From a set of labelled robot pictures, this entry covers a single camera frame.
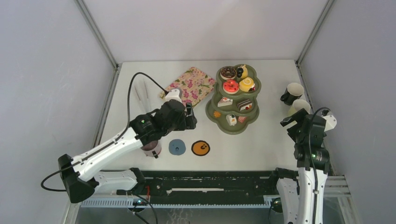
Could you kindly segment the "chocolate donut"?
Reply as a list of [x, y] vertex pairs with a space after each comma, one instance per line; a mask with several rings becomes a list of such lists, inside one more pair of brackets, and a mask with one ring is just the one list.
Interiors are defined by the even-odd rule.
[[233, 66], [224, 66], [220, 69], [219, 75], [224, 80], [235, 79], [236, 69]]

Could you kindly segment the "light green mug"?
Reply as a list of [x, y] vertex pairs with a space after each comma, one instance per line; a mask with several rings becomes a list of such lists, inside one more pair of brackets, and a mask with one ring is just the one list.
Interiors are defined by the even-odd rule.
[[288, 111], [288, 116], [295, 114], [296, 112], [300, 111], [301, 109], [305, 109], [308, 113], [310, 113], [311, 106], [306, 100], [296, 99], [292, 103], [292, 105]]

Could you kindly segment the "black mug purple interior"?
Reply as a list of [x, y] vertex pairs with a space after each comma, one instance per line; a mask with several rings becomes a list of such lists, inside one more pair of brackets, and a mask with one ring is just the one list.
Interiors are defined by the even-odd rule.
[[159, 158], [159, 154], [162, 151], [162, 145], [160, 140], [152, 141], [141, 147], [141, 150], [145, 153], [146, 156], [154, 157], [156, 159]]

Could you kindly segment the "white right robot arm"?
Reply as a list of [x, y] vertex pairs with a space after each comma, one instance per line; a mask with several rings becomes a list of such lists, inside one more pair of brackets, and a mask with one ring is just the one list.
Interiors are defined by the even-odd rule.
[[325, 182], [330, 171], [330, 156], [324, 148], [326, 119], [301, 109], [281, 121], [294, 141], [297, 172], [278, 169], [270, 189], [280, 195], [283, 221], [286, 224], [323, 223]]

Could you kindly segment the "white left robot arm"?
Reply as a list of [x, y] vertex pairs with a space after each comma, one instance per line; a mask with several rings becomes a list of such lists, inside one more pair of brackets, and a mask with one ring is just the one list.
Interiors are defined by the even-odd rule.
[[112, 190], [132, 191], [136, 195], [143, 193], [146, 182], [138, 168], [109, 172], [102, 169], [172, 131], [195, 129], [196, 124], [192, 104], [172, 99], [159, 109], [138, 115], [124, 131], [88, 152], [74, 157], [62, 155], [58, 165], [70, 202], [79, 203], [94, 193]]

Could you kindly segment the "silver serving tongs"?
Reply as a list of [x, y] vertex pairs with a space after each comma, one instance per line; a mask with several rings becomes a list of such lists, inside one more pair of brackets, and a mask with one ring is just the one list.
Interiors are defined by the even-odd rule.
[[140, 109], [148, 113], [151, 111], [151, 102], [149, 97], [149, 88], [144, 80], [137, 81], [134, 85], [134, 92]]

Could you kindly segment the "yellow fruit cake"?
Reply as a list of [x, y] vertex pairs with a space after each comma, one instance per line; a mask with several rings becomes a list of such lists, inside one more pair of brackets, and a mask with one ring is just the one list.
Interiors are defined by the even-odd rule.
[[245, 79], [248, 76], [248, 70], [246, 68], [246, 65], [241, 65], [237, 69], [237, 78], [239, 79]]

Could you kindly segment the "red donut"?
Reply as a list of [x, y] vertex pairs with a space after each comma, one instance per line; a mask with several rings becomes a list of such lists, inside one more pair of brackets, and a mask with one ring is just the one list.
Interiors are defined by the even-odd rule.
[[228, 79], [223, 83], [222, 88], [227, 94], [233, 95], [239, 91], [239, 84], [233, 79]]

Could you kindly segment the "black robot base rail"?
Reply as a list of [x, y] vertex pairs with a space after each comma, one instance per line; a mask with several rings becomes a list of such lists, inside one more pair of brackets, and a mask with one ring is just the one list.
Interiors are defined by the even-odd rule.
[[143, 171], [145, 182], [116, 194], [148, 196], [153, 205], [243, 206], [265, 205], [265, 196], [276, 196], [277, 181], [297, 180], [296, 171]]

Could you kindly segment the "chocolate striped cake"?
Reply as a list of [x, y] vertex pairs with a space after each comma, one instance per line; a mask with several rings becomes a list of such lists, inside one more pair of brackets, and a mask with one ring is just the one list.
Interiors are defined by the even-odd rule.
[[253, 101], [250, 99], [245, 99], [237, 103], [237, 107], [240, 111], [250, 110], [252, 106], [253, 106]]

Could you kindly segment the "small orange cookie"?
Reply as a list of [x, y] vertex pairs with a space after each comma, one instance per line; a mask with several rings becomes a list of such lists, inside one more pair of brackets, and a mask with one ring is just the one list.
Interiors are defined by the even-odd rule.
[[213, 116], [214, 116], [215, 118], [220, 118], [220, 117], [221, 117], [221, 113], [220, 113], [219, 111], [214, 111], [214, 112], [213, 112]]

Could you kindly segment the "yellow pudding cake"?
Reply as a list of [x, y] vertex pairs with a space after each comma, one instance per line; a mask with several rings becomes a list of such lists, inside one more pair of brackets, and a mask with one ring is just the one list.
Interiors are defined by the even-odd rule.
[[254, 92], [255, 82], [252, 78], [246, 77], [239, 82], [239, 89], [243, 92]]

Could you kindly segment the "red layered cake slice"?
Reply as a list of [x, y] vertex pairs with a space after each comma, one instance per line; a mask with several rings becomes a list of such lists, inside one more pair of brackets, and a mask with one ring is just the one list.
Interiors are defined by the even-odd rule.
[[238, 121], [239, 121], [240, 123], [243, 123], [246, 119], [247, 119], [247, 117], [243, 117], [243, 116], [239, 116], [239, 117], [238, 117]]

